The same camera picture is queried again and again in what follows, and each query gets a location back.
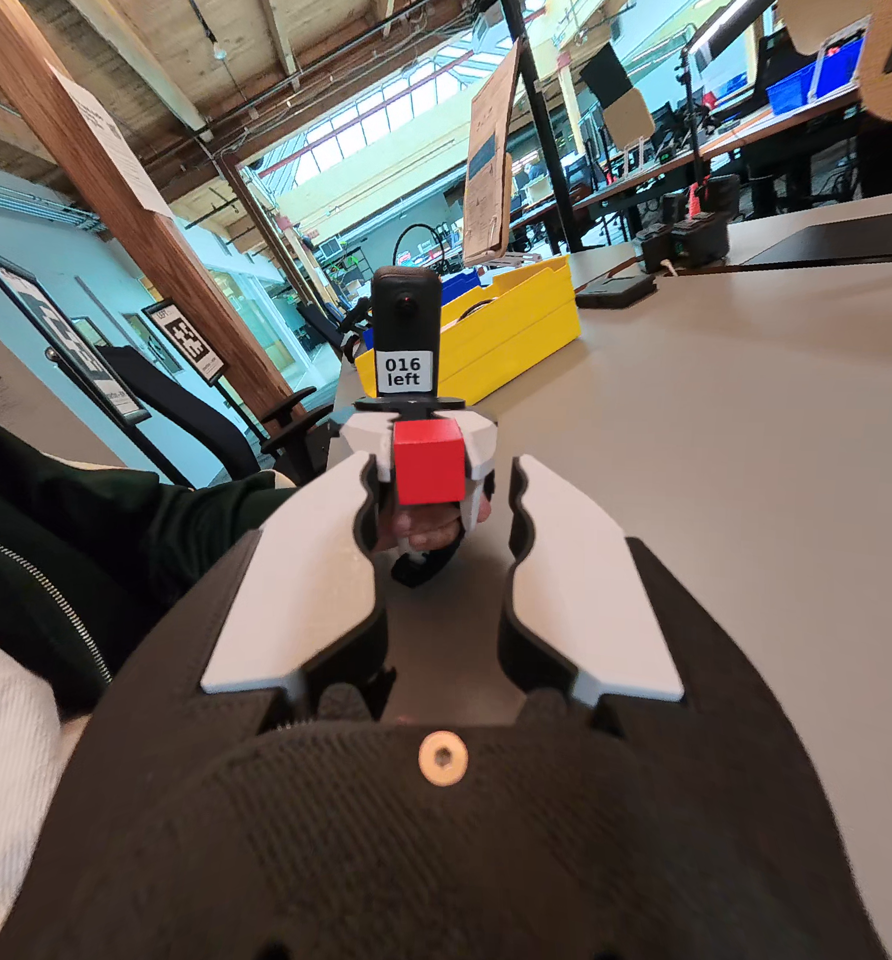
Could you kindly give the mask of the printed cardboard panel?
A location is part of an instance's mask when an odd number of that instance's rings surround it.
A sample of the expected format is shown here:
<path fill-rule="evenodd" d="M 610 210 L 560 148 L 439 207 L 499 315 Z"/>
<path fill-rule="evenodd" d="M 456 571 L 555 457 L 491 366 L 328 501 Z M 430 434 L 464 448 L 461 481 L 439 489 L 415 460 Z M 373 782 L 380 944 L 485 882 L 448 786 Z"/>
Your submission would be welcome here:
<path fill-rule="evenodd" d="M 508 250 L 513 189 L 507 138 L 521 47 L 521 41 L 514 40 L 472 101 L 463 199 L 462 254 L 467 268 L 501 258 Z"/>

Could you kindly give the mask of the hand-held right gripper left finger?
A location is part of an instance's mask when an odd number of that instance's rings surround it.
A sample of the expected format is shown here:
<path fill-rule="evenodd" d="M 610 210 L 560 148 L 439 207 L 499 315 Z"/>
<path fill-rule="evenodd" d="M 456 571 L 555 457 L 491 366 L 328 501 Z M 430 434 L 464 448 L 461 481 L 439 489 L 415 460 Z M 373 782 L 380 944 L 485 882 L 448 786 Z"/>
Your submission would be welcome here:
<path fill-rule="evenodd" d="M 313 714 L 335 684 L 386 672 L 386 606 L 372 551 L 375 457 L 357 452 L 266 522 L 200 678 L 206 694 L 272 691 Z"/>

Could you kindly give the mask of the person's left hand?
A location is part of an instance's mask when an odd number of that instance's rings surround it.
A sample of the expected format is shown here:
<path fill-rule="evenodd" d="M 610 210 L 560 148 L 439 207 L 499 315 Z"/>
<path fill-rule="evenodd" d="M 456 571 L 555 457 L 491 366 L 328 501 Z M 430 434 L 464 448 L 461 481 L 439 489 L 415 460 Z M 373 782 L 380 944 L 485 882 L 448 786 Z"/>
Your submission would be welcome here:
<path fill-rule="evenodd" d="M 452 545 L 463 532 L 457 505 L 397 506 L 386 503 L 378 514 L 375 554 L 406 544 L 407 551 L 427 553 Z"/>

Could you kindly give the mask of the wooden pillar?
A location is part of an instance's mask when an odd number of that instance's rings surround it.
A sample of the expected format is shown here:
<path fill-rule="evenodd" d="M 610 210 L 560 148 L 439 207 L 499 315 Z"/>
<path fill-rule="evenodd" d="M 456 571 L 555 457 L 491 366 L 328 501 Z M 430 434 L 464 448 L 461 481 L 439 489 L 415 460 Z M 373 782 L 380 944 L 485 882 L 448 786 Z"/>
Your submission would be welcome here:
<path fill-rule="evenodd" d="M 290 394 L 177 227 L 114 120 L 65 67 L 20 2 L 0 2 L 0 90 L 142 273 L 219 356 L 259 418 Z"/>

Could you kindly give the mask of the grey desk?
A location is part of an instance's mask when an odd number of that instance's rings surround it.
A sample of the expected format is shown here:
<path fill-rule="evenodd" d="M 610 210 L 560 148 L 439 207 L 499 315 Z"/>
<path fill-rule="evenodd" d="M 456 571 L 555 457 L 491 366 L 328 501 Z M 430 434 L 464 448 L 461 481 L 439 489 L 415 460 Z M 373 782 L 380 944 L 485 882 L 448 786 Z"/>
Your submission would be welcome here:
<path fill-rule="evenodd" d="M 510 460 L 641 539 L 737 642 L 809 750 L 892 957 L 892 262 L 662 277 L 480 404 L 493 515 L 441 576 L 388 584 L 383 719 L 513 720 L 496 660 Z"/>

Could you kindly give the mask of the yellow plastic bin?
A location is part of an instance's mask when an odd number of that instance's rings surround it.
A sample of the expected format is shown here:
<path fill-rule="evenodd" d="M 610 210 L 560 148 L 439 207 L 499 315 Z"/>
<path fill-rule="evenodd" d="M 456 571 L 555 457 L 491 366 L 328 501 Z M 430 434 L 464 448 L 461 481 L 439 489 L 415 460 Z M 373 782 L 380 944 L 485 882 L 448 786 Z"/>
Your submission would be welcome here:
<path fill-rule="evenodd" d="M 481 402 L 580 334 L 568 255 L 501 272 L 442 306 L 440 394 Z"/>

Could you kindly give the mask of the black steel pole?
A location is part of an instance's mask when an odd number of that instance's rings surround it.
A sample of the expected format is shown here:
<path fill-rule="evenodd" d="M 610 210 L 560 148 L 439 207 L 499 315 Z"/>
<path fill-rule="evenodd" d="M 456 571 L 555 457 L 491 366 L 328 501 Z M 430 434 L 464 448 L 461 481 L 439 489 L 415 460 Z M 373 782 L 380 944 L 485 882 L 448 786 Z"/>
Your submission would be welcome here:
<path fill-rule="evenodd" d="M 529 102 L 540 151 L 546 163 L 552 186 L 552 194 L 565 242 L 570 253 L 584 249 L 572 208 L 570 189 L 556 148 L 554 131 L 542 90 L 539 89 L 538 71 L 524 22 L 520 1 L 501 1 L 503 16 L 513 42 L 520 48 L 520 75 Z"/>

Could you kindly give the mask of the person's left forearm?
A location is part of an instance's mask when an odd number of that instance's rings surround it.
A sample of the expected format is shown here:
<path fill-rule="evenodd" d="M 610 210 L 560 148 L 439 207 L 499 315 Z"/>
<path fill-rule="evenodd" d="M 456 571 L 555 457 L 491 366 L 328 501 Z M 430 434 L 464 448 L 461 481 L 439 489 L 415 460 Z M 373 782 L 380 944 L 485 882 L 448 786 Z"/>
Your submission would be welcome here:
<path fill-rule="evenodd" d="M 298 492 L 270 471 L 200 490 L 160 486 L 138 547 L 151 594 L 173 605 Z"/>

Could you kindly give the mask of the tan and black board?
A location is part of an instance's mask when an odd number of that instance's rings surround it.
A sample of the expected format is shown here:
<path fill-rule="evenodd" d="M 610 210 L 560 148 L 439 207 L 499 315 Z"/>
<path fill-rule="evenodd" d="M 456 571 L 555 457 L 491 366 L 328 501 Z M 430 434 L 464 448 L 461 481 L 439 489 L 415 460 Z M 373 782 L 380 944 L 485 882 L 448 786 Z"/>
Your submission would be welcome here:
<path fill-rule="evenodd" d="M 631 82 L 610 42 L 602 46 L 580 71 L 580 78 L 596 97 L 603 123 L 616 148 L 624 155 L 640 152 L 656 131 L 644 96 Z"/>

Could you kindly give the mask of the black office chair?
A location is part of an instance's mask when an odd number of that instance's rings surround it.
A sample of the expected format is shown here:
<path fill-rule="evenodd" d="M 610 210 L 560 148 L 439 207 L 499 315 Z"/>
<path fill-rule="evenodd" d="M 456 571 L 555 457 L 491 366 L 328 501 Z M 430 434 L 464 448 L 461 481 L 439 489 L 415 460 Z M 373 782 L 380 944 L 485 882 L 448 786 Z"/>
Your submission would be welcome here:
<path fill-rule="evenodd" d="M 197 439 L 233 480 L 260 472 L 257 455 L 236 426 L 152 366 L 136 349 L 102 346 L 99 354 L 139 400 Z M 272 434 L 262 441 L 260 452 L 273 456 L 274 469 L 299 487 L 327 468 L 330 433 L 325 418 L 332 413 L 333 403 L 293 415 L 294 409 L 314 393 L 312 387 L 299 390 L 262 416 L 271 423 Z"/>

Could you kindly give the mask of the red wooden cube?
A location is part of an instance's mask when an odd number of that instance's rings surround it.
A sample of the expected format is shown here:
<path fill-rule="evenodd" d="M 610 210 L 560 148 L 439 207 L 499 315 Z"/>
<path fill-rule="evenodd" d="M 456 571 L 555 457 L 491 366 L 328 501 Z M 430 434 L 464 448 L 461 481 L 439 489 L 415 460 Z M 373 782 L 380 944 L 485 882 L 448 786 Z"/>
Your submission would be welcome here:
<path fill-rule="evenodd" d="M 405 507 L 460 503 L 465 498 L 465 444 L 451 417 L 398 419 L 392 424 L 396 495 Z"/>

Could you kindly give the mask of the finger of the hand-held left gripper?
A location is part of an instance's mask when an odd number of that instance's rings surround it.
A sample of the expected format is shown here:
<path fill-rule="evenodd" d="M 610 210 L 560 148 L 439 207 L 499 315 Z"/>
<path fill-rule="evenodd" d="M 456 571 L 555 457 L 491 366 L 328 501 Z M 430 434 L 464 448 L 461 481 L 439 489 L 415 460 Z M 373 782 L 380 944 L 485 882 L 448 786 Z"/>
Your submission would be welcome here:
<path fill-rule="evenodd" d="M 375 458 L 380 482 L 391 482 L 393 478 L 393 424 L 398 418 L 398 413 L 353 413 L 339 431 L 353 452 Z"/>
<path fill-rule="evenodd" d="M 498 425 L 475 411 L 459 412 L 459 429 L 466 458 L 466 493 L 460 506 L 464 529 L 475 529 L 483 502 L 489 500 L 487 480 L 495 472 Z"/>

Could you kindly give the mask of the large framed marker sign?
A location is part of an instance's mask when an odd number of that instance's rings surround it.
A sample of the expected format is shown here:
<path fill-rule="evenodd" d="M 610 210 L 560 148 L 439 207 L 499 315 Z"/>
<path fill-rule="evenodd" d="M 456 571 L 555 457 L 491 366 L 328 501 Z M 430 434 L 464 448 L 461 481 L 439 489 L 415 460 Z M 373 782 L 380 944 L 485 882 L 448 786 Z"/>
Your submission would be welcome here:
<path fill-rule="evenodd" d="M 47 358 L 173 484 L 191 482 L 139 429 L 151 414 L 29 271 L 0 256 L 0 290 L 47 342 Z"/>

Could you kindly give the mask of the slim wooden post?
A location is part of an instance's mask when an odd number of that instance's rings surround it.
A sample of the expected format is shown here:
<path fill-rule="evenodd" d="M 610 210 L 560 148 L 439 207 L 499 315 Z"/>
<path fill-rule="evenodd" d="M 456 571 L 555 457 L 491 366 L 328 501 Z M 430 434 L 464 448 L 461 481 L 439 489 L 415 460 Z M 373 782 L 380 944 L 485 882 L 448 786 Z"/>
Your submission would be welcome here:
<path fill-rule="evenodd" d="M 287 280 L 305 305 L 321 306 L 319 295 L 314 291 L 308 278 L 296 266 L 295 258 L 288 250 L 282 236 L 277 232 L 260 202 L 256 199 L 243 179 L 239 168 L 230 156 L 219 154 L 214 158 L 217 169 L 223 174 L 236 198 L 241 202 L 253 225 L 260 233 L 272 257 L 285 274 Z"/>

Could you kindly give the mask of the white paper notice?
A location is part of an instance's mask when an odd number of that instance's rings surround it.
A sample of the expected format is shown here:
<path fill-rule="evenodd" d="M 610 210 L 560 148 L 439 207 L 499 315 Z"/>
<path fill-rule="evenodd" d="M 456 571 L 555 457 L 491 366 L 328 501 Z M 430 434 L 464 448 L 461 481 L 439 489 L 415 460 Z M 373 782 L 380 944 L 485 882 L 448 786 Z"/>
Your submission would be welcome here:
<path fill-rule="evenodd" d="M 104 106 L 89 90 L 65 76 L 55 66 L 50 65 L 49 69 L 67 92 L 71 102 L 142 208 L 173 220 L 172 211 L 162 194 L 153 184 L 151 177 L 140 164 Z"/>

